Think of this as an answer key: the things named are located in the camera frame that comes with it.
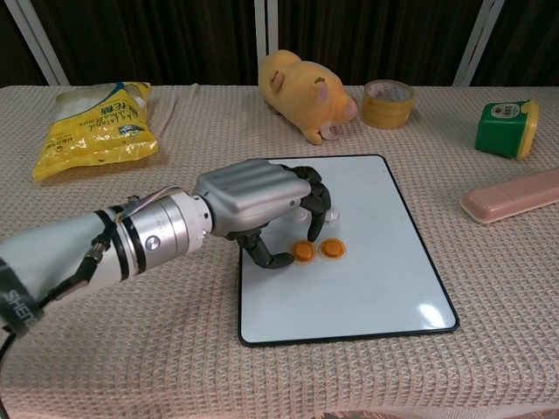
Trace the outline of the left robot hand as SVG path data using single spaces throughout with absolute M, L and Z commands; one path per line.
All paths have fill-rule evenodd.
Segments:
M 257 266 L 278 270 L 294 262 L 288 252 L 273 255 L 261 231 L 273 220 L 302 208 L 311 214 L 307 240 L 321 233 L 331 209 L 328 188 L 309 166 L 289 167 L 267 160 L 250 159 L 214 169 L 197 178 L 194 194 L 208 206 L 211 234 L 238 246 Z

